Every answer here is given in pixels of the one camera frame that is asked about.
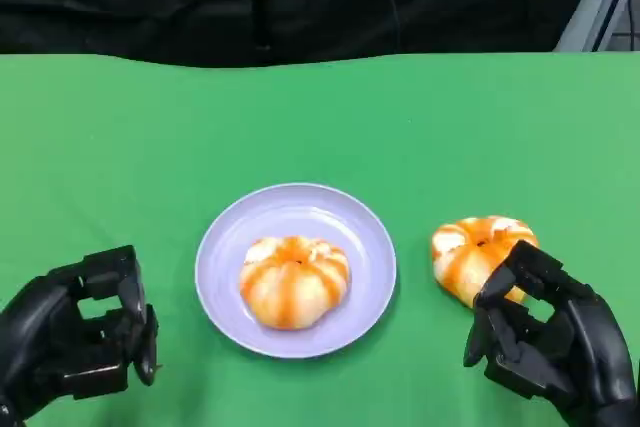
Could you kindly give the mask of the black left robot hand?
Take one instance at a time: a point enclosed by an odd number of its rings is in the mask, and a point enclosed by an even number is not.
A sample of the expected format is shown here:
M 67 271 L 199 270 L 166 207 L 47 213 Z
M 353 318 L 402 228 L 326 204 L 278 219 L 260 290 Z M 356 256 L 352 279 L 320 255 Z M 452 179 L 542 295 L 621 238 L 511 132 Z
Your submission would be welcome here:
M 133 246 L 85 256 L 29 281 L 1 312 L 1 423 L 22 426 L 56 399 L 150 386 L 158 319 Z

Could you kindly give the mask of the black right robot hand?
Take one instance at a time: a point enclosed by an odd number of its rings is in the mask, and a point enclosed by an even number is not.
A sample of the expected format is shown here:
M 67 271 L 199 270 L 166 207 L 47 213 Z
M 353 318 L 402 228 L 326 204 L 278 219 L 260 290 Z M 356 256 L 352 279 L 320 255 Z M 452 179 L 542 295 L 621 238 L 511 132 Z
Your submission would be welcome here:
M 549 401 L 570 426 L 636 426 L 639 393 L 605 299 L 521 240 L 472 302 L 463 364 L 512 392 Z

